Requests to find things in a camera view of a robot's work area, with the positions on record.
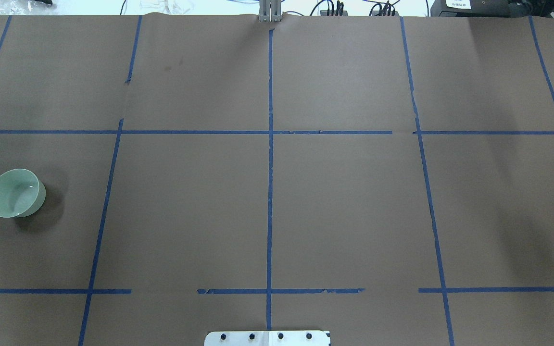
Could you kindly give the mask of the aluminium frame post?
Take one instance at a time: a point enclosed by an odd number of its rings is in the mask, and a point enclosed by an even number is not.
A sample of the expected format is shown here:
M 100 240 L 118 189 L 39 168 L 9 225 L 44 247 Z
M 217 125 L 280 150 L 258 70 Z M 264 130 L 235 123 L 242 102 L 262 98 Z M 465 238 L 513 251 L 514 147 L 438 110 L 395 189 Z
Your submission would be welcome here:
M 262 23 L 281 22 L 283 18 L 282 0 L 259 0 L 259 21 Z

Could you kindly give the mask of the green ceramic bowl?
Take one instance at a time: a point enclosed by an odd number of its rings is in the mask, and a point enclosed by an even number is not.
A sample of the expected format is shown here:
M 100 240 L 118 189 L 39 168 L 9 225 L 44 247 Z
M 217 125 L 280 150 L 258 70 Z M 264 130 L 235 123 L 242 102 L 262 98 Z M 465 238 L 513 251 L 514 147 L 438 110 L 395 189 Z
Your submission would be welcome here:
M 27 169 L 0 175 L 0 218 L 22 218 L 35 214 L 46 199 L 46 187 Z

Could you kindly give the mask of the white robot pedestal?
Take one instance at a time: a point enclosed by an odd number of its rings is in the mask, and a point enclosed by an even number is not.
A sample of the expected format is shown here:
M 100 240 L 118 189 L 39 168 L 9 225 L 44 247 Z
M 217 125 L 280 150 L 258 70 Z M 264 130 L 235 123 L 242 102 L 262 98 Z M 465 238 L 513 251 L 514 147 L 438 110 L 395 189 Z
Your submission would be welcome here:
M 216 331 L 205 346 L 330 346 L 330 332 L 321 330 Z

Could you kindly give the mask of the black box device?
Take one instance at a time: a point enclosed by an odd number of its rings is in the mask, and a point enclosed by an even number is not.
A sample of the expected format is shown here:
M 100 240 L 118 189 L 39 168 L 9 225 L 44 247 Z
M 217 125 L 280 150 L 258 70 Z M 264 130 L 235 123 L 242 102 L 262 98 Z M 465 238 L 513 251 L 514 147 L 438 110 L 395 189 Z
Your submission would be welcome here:
M 436 0 L 429 9 L 431 17 L 526 17 L 532 13 L 529 0 Z

